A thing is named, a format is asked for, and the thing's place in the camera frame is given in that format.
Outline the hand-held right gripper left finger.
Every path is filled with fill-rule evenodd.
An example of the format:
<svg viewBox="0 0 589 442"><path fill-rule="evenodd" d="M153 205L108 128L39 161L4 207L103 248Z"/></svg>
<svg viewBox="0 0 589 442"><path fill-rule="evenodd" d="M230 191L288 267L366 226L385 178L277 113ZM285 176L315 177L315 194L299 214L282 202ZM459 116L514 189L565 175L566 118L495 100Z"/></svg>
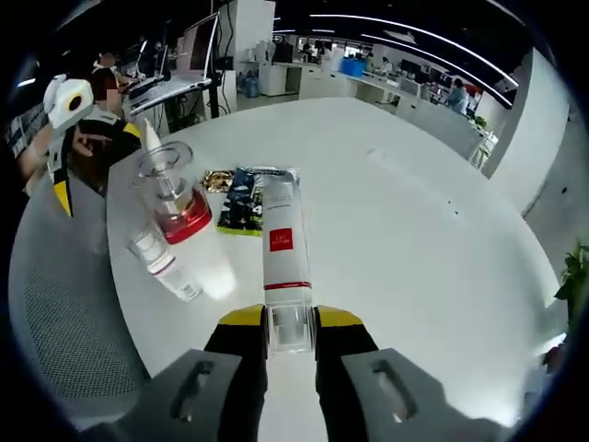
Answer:
<svg viewBox="0 0 589 442"><path fill-rule="evenodd" d="M267 309L223 316L202 350L190 349L142 390L122 418L83 441L255 441L268 387Z"/></svg>

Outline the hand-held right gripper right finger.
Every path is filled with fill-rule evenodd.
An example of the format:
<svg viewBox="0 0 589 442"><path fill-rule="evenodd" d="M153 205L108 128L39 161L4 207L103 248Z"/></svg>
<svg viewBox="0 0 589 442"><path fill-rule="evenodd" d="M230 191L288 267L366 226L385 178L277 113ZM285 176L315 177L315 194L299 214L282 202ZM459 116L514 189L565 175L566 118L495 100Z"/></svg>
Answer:
<svg viewBox="0 0 589 442"><path fill-rule="evenodd" d="M330 441L497 441L501 428L451 406L443 385L392 348L380 349L362 320L315 308L316 391Z"/></svg>

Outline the person's left hand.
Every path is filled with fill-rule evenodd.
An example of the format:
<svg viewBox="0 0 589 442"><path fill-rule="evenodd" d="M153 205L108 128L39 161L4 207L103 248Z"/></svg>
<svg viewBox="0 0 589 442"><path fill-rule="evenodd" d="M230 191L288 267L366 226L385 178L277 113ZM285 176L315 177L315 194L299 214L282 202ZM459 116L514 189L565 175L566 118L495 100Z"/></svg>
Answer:
<svg viewBox="0 0 589 442"><path fill-rule="evenodd" d="M17 163L24 181L24 192L31 195L46 171L52 127L47 124L33 136L28 146L19 154Z"/></svg>

